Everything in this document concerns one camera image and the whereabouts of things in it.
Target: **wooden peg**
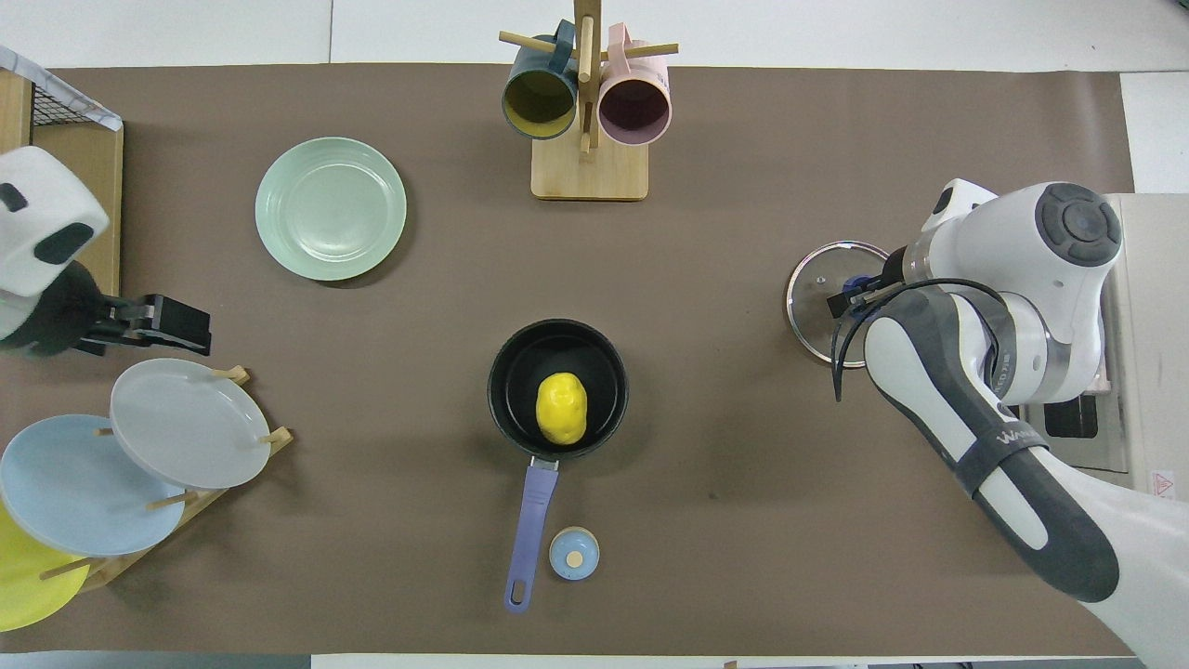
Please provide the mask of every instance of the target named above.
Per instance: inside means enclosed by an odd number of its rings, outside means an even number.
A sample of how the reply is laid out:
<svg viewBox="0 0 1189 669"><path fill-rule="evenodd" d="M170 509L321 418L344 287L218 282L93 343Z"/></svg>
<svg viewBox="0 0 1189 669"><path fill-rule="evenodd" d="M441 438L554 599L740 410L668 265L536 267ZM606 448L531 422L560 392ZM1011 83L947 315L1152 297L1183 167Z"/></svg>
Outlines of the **wooden peg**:
<svg viewBox="0 0 1189 669"><path fill-rule="evenodd" d="M552 42L536 39L535 37L524 37L523 34L516 34L515 32L508 32L507 30L499 31L499 40L507 42L508 44L515 44L517 46L528 46L529 49L535 49L546 53L553 53L554 49L554 44Z"/></svg>
<svg viewBox="0 0 1189 669"><path fill-rule="evenodd" d="M591 80L591 69L594 67L594 17L583 17L583 30L578 37L578 81L586 83Z"/></svg>
<svg viewBox="0 0 1189 669"><path fill-rule="evenodd" d="M272 453L276 454L281 449L288 447L292 443L294 436L288 428L277 428L269 435L260 437L259 442L262 444L272 444Z"/></svg>
<svg viewBox="0 0 1189 669"><path fill-rule="evenodd" d="M163 500L157 500L155 503L149 503L145 505L145 511L157 511L158 509L165 509L166 506L175 505L178 503L188 503L199 499L197 491L185 491L180 496L174 496L171 498L165 498Z"/></svg>
<svg viewBox="0 0 1189 669"><path fill-rule="evenodd" d="M680 45L674 42L667 44L649 44L648 46L633 46L631 49L624 49L623 55L629 58L644 58L648 56L672 56L679 52ZM603 61L610 59L606 51L599 53L599 58Z"/></svg>
<svg viewBox="0 0 1189 669"><path fill-rule="evenodd" d="M62 567L55 567L54 569L49 569L46 572L42 572L42 574L38 578L40 580L45 581L45 580L52 579L55 576L61 576L61 575L65 574L67 572L74 572L75 569L82 569L83 567L90 567L92 564L96 564L97 562L99 562L97 557L84 557L82 560L76 560L74 562L68 562L67 564L63 564Z"/></svg>
<svg viewBox="0 0 1189 669"><path fill-rule="evenodd" d="M220 379L231 379L231 381L237 386L243 386L252 379L252 377L247 374L247 371L244 370L244 366L240 365L237 365L231 370L214 370L212 373Z"/></svg>
<svg viewBox="0 0 1189 669"><path fill-rule="evenodd" d="M507 30L499 31L499 40L507 44L515 44L517 46L528 46L529 49L534 49L543 53L553 53L554 50L554 44L552 42L536 39L535 37L524 37L523 34L508 32ZM623 55L629 58L644 58L648 56L672 56L673 53L678 52L680 52L680 45L677 44L675 42L668 42L665 44L649 44L648 46L633 46L630 49L625 49L623 51ZM583 58L581 43L579 43L578 49L571 51L570 57L574 58L579 63L583 62L584 58ZM599 51L598 59L599 62L605 63L611 59L611 56L609 56L606 51ZM581 78L581 70L579 70L578 72L578 78L579 81L583 82L590 81L590 78L585 80Z"/></svg>
<svg viewBox="0 0 1189 669"><path fill-rule="evenodd" d="M590 53L593 57L594 53L603 51L603 0L574 0L574 25L585 29L586 24L590 24L590 34L586 36L579 46L590 46ZM578 82L579 115L577 122L579 124L579 130L583 132L583 135L578 138L578 149L580 157L584 159L591 158L591 152L598 149L599 145L598 122L591 122L594 103L598 101L599 76L596 71L594 63L591 63L591 77Z"/></svg>

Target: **yellow plate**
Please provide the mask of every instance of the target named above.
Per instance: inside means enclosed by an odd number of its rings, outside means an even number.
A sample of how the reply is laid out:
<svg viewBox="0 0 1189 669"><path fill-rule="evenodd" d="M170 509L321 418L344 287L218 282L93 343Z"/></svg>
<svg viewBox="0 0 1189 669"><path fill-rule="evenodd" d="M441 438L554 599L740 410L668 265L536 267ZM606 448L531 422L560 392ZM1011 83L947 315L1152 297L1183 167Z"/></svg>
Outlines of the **yellow plate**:
<svg viewBox="0 0 1189 669"><path fill-rule="evenodd" d="M42 581L42 572L78 560L39 544L0 505L0 632L32 625L70 601L90 568Z"/></svg>

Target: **yellow potato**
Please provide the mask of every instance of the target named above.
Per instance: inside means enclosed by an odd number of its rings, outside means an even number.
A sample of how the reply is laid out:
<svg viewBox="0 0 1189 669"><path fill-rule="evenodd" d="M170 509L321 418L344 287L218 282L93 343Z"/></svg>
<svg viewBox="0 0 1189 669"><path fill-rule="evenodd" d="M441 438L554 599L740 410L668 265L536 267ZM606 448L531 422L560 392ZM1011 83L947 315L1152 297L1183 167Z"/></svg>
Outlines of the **yellow potato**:
<svg viewBox="0 0 1189 669"><path fill-rule="evenodd" d="M536 391L536 424L559 447L577 444L586 434L586 389L577 377L559 372Z"/></svg>

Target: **warning label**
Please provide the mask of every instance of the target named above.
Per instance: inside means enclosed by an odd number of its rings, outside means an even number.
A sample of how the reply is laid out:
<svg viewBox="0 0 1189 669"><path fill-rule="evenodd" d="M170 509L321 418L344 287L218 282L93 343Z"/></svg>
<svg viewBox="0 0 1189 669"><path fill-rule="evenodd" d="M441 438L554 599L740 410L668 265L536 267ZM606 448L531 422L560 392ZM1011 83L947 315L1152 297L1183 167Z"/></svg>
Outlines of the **warning label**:
<svg viewBox="0 0 1189 669"><path fill-rule="evenodd" d="M1152 471L1152 494L1169 500L1177 499L1176 478L1170 469Z"/></svg>

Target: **saucepan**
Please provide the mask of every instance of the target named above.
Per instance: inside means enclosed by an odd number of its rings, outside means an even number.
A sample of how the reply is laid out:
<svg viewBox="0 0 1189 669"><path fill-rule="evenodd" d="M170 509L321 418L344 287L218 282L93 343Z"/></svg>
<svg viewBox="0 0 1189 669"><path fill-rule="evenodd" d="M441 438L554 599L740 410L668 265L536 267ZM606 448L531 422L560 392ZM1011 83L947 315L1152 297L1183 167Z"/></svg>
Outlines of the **saucepan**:
<svg viewBox="0 0 1189 669"><path fill-rule="evenodd" d="M536 418L537 391L558 373L577 377L587 398L586 431L570 446L547 440ZM611 342L590 324L541 320L512 334L496 355L487 378L487 405L499 431L531 456L504 591L504 607L522 613L533 597L558 465L590 454L619 428L628 406L628 373Z"/></svg>

